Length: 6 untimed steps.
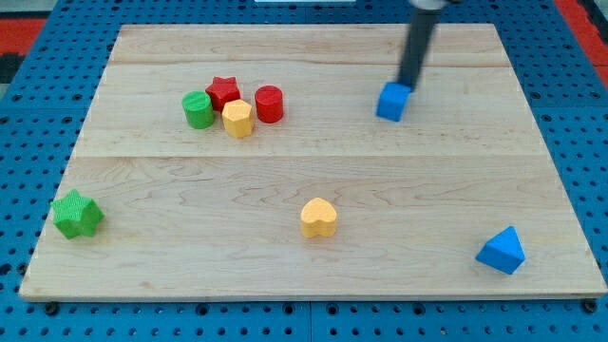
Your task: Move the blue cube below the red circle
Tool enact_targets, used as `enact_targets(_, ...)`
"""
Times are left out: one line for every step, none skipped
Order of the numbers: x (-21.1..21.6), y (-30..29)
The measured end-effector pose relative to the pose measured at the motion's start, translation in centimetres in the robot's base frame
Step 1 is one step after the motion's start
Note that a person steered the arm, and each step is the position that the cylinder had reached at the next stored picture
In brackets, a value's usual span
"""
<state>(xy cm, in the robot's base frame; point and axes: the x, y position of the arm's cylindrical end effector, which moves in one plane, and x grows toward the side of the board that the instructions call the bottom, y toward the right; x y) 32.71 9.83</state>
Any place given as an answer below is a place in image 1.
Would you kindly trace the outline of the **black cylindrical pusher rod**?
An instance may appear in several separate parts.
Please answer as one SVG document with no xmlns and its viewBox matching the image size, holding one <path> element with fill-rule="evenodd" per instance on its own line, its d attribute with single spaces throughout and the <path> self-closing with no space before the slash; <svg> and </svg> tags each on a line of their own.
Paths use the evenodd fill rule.
<svg viewBox="0 0 608 342">
<path fill-rule="evenodd" d="M 401 56 L 397 82 L 414 90 L 426 59 L 428 46 L 441 11 L 416 7 L 411 15 Z"/>
</svg>

